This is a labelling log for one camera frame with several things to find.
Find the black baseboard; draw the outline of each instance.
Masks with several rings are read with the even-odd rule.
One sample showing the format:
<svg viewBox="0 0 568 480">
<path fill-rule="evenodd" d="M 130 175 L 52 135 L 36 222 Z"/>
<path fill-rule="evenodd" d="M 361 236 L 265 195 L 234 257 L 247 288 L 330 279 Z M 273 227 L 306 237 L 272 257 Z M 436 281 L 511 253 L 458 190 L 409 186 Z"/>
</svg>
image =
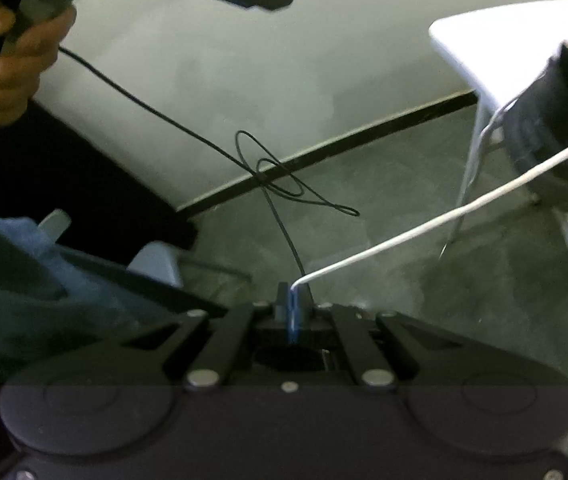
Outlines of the black baseboard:
<svg viewBox="0 0 568 480">
<path fill-rule="evenodd" d="M 404 115 L 390 119 L 384 123 L 376 124 L 366 130 L 362 130 L 348 137 L 335 140 L 330 144 L 321 146 L 316 150 L 304 153 L 296 158 L 286 161 L 286 167 L 289 171 L 299 171 L 330 158 L 331 156 L 339 155 L 340 153 L 347 152 L 353 148 L 368 144 L 373 140 L 381 139 L 382 137 L 401 132 L 418 124 L 432 121 L 438 117 L 442 117 L 452 112 L 461 110 L 477 103 L 477 96 L 475 93 L 469 91 L 465 94 L 456 95 L 450 99 L 446 99 L 435 104 L 429 105 Z M 276 180 L 285 176 L 285 172 L 281 168 L 270 168 L 264 171 L 264 176 L 268 182 Z M 197 215 L 210 209 L 211 207 L 220 205 L 228 200 L 234 199 L 244 193 L 248 193 L 253 189 L 259 187 L 254 178 L 247 178 L 237 184 L 228 186 L 218 192 L 209 195 L 198 202 L 186 206 L 180 213 L 184 214 L 187 218 Z"/>
</svg>

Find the cable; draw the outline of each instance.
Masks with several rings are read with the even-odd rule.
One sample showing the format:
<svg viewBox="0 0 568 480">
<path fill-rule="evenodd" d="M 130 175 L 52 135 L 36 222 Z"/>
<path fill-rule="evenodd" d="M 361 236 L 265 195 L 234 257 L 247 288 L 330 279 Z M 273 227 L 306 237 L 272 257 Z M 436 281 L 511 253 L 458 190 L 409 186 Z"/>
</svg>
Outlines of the cable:
<svg viewBox="0 0 568 480">
<path fill-rule="evenodd" d="M 59 48 L 59 51 L 62 54 L 65 54 L 66 56 L 75 60 L 77 63 L 79 63 L 80 65 L 85 67 L 87 70 L 92 72 L 94 75 L 96 75 L 99 79 L 101 79 L 108 86 L 115 89 L 117 92 L 122 94 L 124 97 L 130 99 L 133 103 L 142 107 L 147 112 L 149 112 L 152 115 L 160 118 L 161 120 L 167 122 L 168 124 L 171 124 L 172 126 L 175 126 L 176 128 L 179 128 L 180 130 L 182 130 L 184 133 L 186 133 L 190 137 L 193 137 L 193 139 L 196 139 L 199 142 L 203 142 L 209 148 L 212 148 L 217 153 L 224 156 L 225 158 L 227 158 L 232 163 L 239 166 L 244 171 L 247 171 L 248 173 L 250 173 L 253 176 L 253 178 L 257 181 L 257 183 L 259 184 L 259 187 L 260 187 L 262 193 L 264 194 L 264 197 L 265 197 L 265 199 L 266 199 L 266 201 L 269 205 L 269 208 L 270 208 L 271 212 L 273 213 L 273 216 L 275 217 L 275 221 L 277 222 L 279 229 L 282 231 L 282 234 L 284 235 L 284 238 L 286 239 L 286 243 L 288 244 L 290 251 L 293 253 L 295 263 L 297 264 L 297 267 L 299 268 L 299 272 L 301 273 L 302 276 L 304 276 L 306 274 L 306 272 L 304 270 L 304 265 L 301 261 L 301 258 L 299 257 L 299 253 L 297 252 L 297 249 L 295 248 L 295 245 L 294 245 L 290 235 L 288 234 L 288 231 L 286 230 L 284 223 L 282 222 L 281 217 L 279 216 L 277 209 L 275 208 L 275 205 L 273 204 L 273 201 L 272 201 L 272 199 L 269 195 L 269 192 L 278 196 L 278 197 L 281 197 L 285 200 L 290 200 L 291 202 L 299 202 L 299 203 L 309 204 L 309 205 L 325 206 L 325 207 L 332 208 L 332 209 L 334 209 L 334 210 L 336 210 L 340 213 L 343 213 L 343 214 L 346 214 L 346 215 L 349 215 L 349 216 L 354 216 L 354 217 L 360 216 L 360 212 L 355 208 L 352 208 L 352 207 L 347 206 L 347 205 L 333 203 L 333 202 L 330 202 L 330 200 L 325 199 L 322 195 L 320 195 L 318 192 L 316 192 L 312 187 L 310 187 L 308 184 L 306 184 L 303 180 L 301 180 L 297 176 L 295 176 L 286 167 L 286 165 L 283 162 L 281 162 L 264 144 L 262 144 L 259 140 L 257 140 L 257 138 L 255 136 L 253 136 L 253 134 L 250 134 L 250 133 L 248 133 L 247 131 L 244 131 L 244 130 L 239 130 L 237 133 L 235 133 L 235 148 L 237 149 L 237 155 L 240 158 L 240 160 L 238 160 L 237 158 L 232 156 L 230 153 L 228 153 L 225 150 L 223 150 L 222 148 L 220 148 L 214 142 L 211 142 L 210 140 L 206 139 L 206 137 L 202 137 L 201 135 L 196 134 L 190 128 L 187 128 L 183 124 L 178 123 L 177 121 L 171 119 L 167 115 L 162 114 L 159 110 L 156 110 L 155 108 L 151 107 L 150 105 L 147 105 L 144 101 L 142 101 L 141 99 L 139 99 L 135 95 L 131 94 L 131 92 L 129 92 L 128 90 L 126 90 L 122 86 L 119 86 L 117 83 L 115 83 L 111 78 L 106 76 L 104 73 L 97 70 L 88 61 L 83 59 L 83 57 L 78 56 L 78 54 L 75 54 L 73 51 L 68 50 L 67 48 L 65 48 L 63 46 L 61 46 Z M 270 157 L 270 158 L 263 157 L 260 160 L 258 160 L 254 170 L 253 170 L 253 168 L 250 167 L 250 165 L 246 161 L 246 158 L 244 157 L 244 155 L 241 151 L 240 137 L 242 137 L 242 136 L 248 137 L 250 140 L 255 142 Z M 297 184 L 297 187 L 299 189 L 297 191 L 290 191 L 290 190 L 288 190 L 284 187 L 278 186 L 277 184 L 275 184 L 273 182 L 269 182 L 268 178 L 263 174 L 263 172 L 261 170 L 261 165 L 264 164 L 264 163 L 269 163 L 272 166 L 275 166 L 275 167 L 279 168 L 280 170 L 283 170 L 285 172 L 285 176 L 290 177 Z M 317 200 L 308 200 L 308 199 L 303 198 L 306 191 L 315 195 L 315 197 L 317 197 Z"/>
<path fill-rule="evenodd" d="M 543 173 L 546 173 L 549 170 L 552 170 L 555 166 L 561 164 L 562 162 L 565 162 L 566 160 L 568 160 L 568 148 L 562 150 L 561 152 L 557 153 L 551 158 L 545 160 L 541 164 L 538 164 L 534 168 L 531 168 L 530 170 L 526 171 L 526 173 L 522 174 L 522 176 L 519 176 L 511 180 L 510 182 L 504 184 L 503 186 L 500 186 L 497 189 L 494 189 L 493 191 L 488 192 L 485 195 L 482 195 L 480 198 L 474 200 L 473 202 L 467 205 L 453 209 L 448 213 L 444 213 L 443 215 L 440 215 L 437 218 L 433 218 L 432 220 L 429 220 L 428 222 L 420 226 L 410 229 L 400 235 L 397 235 L 394 238 L 391 238 L 390 240 L 382 242 L 365 251 L 362 251 L 361 253 L 353 254 L 352 256 L 349 256 L 344 260 L 336 262 L 333 265 L 329 265 L 327 267 L 324 267 L 323 269 L 319 269 L 316 270 L 315 272 L 311 272 L 310 274 L 302 276 L 291 286 L 291 291 L 293 293 L 293 296 L 297 295 L 296 289 L 299 285 L 302 285 L 303 283 L 309 283 L 312 280 L 316 280 L 317 278 L 330 274 L 335 270 L 340 270 L 343 269 L 344 267 L 348 267 L 362 260 L 366 260 L 367 258 L 374 256 L 375 254 L 379 254 L 382 251 L 391 249 L 395 246 L 403 244 L 404 242 L 412 240 L 413 238 L 426 234 L 427 232 L 432 231 L 433 229 L 440 227 L 441 225 L 450 222 L 451 220 L 455 220 L 464 215 L 467 215 L 468 213 L 471 213 L 472 211 L 478 210 L 479 208 L 487 205 L 488 203 L 491 203 L 494 200 L 497 200 L 498 198 L 503 197 L 504 195 L 517 189 L 518 187 L 528 184 L 531 180 L 537 178 L 538 176 L 542 175 Z"/>
</svg>

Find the black cable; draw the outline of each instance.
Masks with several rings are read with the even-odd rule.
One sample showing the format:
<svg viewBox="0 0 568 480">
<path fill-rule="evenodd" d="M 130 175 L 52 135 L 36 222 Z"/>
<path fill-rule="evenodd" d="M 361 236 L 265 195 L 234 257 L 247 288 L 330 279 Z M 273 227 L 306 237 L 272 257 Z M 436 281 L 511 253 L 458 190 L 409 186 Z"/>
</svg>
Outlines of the black cable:
<svg viewBox="0 0 568 480">
<path fill-rule="evenodd" d="M 105 74 L 103 74 L 102 72 L 97 70 L 88 61 L 83 59 L 83 57 L 78 56 L 77 54 L 75 54 L 74 52 L 68 50 L 67 48 L 65 48 L 63 46 L 60 47 L 59 51 L 62 54 L 65 54 L 66 56 L 74 59 L 77 63 L 81 64 L 83 67 L 88 69 L 90 72 L 92 72 L 94 75 L 96 75 L 99 79 L 101 79 L 108 86 L 115 89 L 117 92 L 122 94 L 124 97 L 130 99 L 133 103 L 142 107 L 147 112 L 150 112 L 154 116 L 160 118 L 161 120 L 166 121 L 168 124 L 171 124 L 172 126 L 175 126 L 176 128 L 179 128 L 184 133 L 186 133 L 190 137 L 193 137 L 194 139 L 198 140 L 199 142 L 203 142 L 206 146 L 214 149 L 217 153 L 224 156 L 225 158 L 227 158 L 228 160 L 230 160 L 231 162 L 233 162 L 234 164 L 239 166 L 241 169 L 248 171 L 253 176 L 253 178 L 255 178 L 257 183 L 259 184 L 259 187 L 260 187 L 262 193 L 264 194 L 264 197 L 266 198 L 267 203 L 269 204 L 270 210 L 273 213 L 273 216 L 275 217 L 275 221 L 277 222 L 277 225 L 279 226 L 280 230 L 282 231 L 282 234 L 284 235 L 284 238 L 286 239 L 286 243 L 288 244 L 288 247 L 290 248 L 291 252 L 293 253 L 295 263 L 297 264 L 297 267 L 299 268 L 299 272 L 301 272 L 302 276 L 304 276 L 306 274 L 306 272 L 304 270 L 304 265 L 302 264 L 301 258 L 299 257 L 299 254 L 297 253 L 297 249 L 295 248 L 295 245 L 294 245 L 293 241 L 291 240 L 291 237 L 288 234 L 288 231 L 286 230 L 286 227 L 285 227 L 284 223 L 282 222 L 281 217 L 279 216 L 279 213 L 277 212 L 277 209 L 275 208 L 275 204 L 273 204 L 273 201 L 272 201 L 272 198 L 269 195 L 269 192 L 271 192 L 272 194 L 279 196 L 279 197 L 281 197 L 285 200 L 290 200 L 292 202 L 299 202 L 299 203 L 310 204 L 310 205 L 326 206 L 326 207 L 330 207 L 330 208 L 332 208 L 332 209 L 334 209 L 334 210 L 336 210 L 340 213 L 344 213 L 344 214 L 349 215 L 349 216 L 354 216 L 354 217 L 360 216 L 360 212 L 355 208 L 352 208 L 352 207 L 347 206 L 347 205 L 333 203 L 333 202 L 330 202 L 329 200 L 326 200 L 322 195 L 320 195 L 318 192 L 316 192 L 312 187 L 310 187 L 308 184 L 306 184 L 303 180 L 301 180 L 297 176 L 295 176 L 286 167 L 286 165 L 283 164 L 275 155 L 273 155 L 273 153 L 271 153 L 271 151 L 266 146 L 264 146 L 261 142 L 259 142 L 259 140 L 257 140 L 257 138 L 255 136 L 253 136 L 253 134 L 250 134 L 250 133 L 248 133 L 244 130 L 239 130 L 237 133 L 235 133 L 235 148 L 237 149 L 237 155 L 241 159 L 241 160 L 238 160 L 237 158 L 232 156 L 230 153 L 226 152 L 225 150 L 222 150 L 222 148 L 220 148 L 214 142 L 211 142 L 210 140 L 206 139 L 206 137 L 202 137 L 201 135 L 196 134 L 190 128 L 187 128 L 183 124 L 178 123 L 177 121 L 171 119 L 167 115 L 162 114 L 159 110 L 156 110 L 155 108 L 151 107 L 150 105 L 147 105 L 141 99 L 134 96 L 133 94 L 131 94 L 131 92 L 129 92 L 125 88 L 119 86 L 117 83 L 115 83 L 108 76 L 106 76 Z M 248 162 L 246 161 L 246 158 L 243 156 L 243 153 L 241 151 L 241 147 L 240 147 L 240 137 L 241 136 L 248 137 L 250 140 L 255 142 L 265 153 L 268 154 L 268 156 L 270 158 L 263 157 L 260 160 L 258 160 L 257 163 L 256 163 L 256 166 L 255 166 L 255 169 L 253 170 L 253 168 L 251 168 L 250 165 L 248 164 Z M 299 190 L 298 191 L 290 191 L 288 189 L 285 189 L 284 187 L 278 186 L 277 184 L 275 184 L 273 182 L 269 182 L 267 177 L 264 175 L 264 173 L 261 170 L 261 165 L 266 163 L 266 162 L 269 163 L 269 164 L 272 164 L 273 166 L 278 167 L 280 170 L 283 170 L 286 173 L 286 176 L 290 177 L 297 184 L 297 187 L 299 188 Z M 315 195 L 318 200 L 307 200 L 307 199 L 302 198 L 305 195 L 306 191 L 309 191 L 310 193 Z"/>
</svg>

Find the human hand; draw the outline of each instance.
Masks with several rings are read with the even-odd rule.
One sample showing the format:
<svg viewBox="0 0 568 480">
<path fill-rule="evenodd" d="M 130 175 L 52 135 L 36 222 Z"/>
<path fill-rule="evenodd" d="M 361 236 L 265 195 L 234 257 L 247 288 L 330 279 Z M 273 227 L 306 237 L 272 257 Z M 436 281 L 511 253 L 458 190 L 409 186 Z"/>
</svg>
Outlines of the human hand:
<svg viewBox="0 0 568 480">
<path fill-rule="evenodd" d="M 28 99 L 39 88 L 39 76 L 57 60 L 59 44 L 74 25 L 76 10 L 69 7 L 54 20 L 29 28 L 14 51 L 0 56 L 0 128 L 17 121 Z M 14 13 L 0 2 L 0 36 L 14 25 Z"/>
</svg>

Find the white cable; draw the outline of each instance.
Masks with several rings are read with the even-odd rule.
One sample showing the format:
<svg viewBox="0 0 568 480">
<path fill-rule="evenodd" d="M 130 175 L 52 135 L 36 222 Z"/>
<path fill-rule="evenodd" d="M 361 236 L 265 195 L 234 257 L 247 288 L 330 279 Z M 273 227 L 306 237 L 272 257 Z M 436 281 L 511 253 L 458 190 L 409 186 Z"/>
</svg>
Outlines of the white cable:
<svg viewBox="0 0 568 480">
<path fill-rule="evenodd" d="M 530 170 L 526 171 L 526 173 L 524 173 L 522 176 L 511 180 L 507 184 L 504 184 L 503 186 L 500 186 L 497 189 L 494 189 L 493 191 L 486 193 L 485 195 L 482 195 L 480 198 L 474 200 L 469 204 L 458 207 L 457 209 L 453 209 L 448 213 L 444 213 L 443 215 L 438 216 L 437 218 L 433 218 L 432 220 L 429 220 L 428 222 L 418 227 L 415 227 L 405 233 L 397 235 L 396 237 L 391 238 L 390 240 L 387 240 L 385 242 L 382 242 L 374 247 L 371 247 L 370 249 L 362 251 L 361 253 L 353 254 L 352 256 L 349 256 L 348 258 L 340 262 L 336 262 L 333 265 L 329 265 L 328 267 L 315 270 L 315 272 L 311 272 L 310 274 L 302 276 L 301 278 L 299 278 L 299 280 L 293 283 L 290 289 L 292 292 L 294 292 L 295 289 L 299 285 L 302 285 L 303 283 L 311 282 L 312 280 L 321 278 L 322 276 L 330 274 L 335 270 L 340 270 L 343 269 L 344 267 L 356 264 L 357 262 L 360 262 L 362 260 L 366 260 L 371 256 L 375 256 L 376 254 L 381 253 L 382 251 L 391 249 L 395 246 L 403 244 L 404 242 L 412 240 L 413 238 L 416 238 L 429 231 L 432 231 L 433 229 L 436 229 L 437 227 L 440 227 L 443 224 L 450 222 L 451 220 L 455 220 L 457 218 L 460 218 L 461 216 L 471 213 L 472 211 L 478 210 L 479 208 L 487 205 L 488 203 L 491 203 L 494 200 L 503 197 L 504 195 L 510 193 L 513 190 L 516 190 L 518 187 L 528 184 L 531 180 L 537 178 L 538 176 L 540 176 L 543 173 L 546 173 L 549 170 L 552 170 L 555 166 L 561 164 L 566 160 L 568 160 L 568 148 L 562 150 L 561 152 L 557 153 L 557 155 L 552 156 L 548 160 L 545 160 L 541 164 L 538 164 L 534 168 L 531 168 Z"/>
</svg>

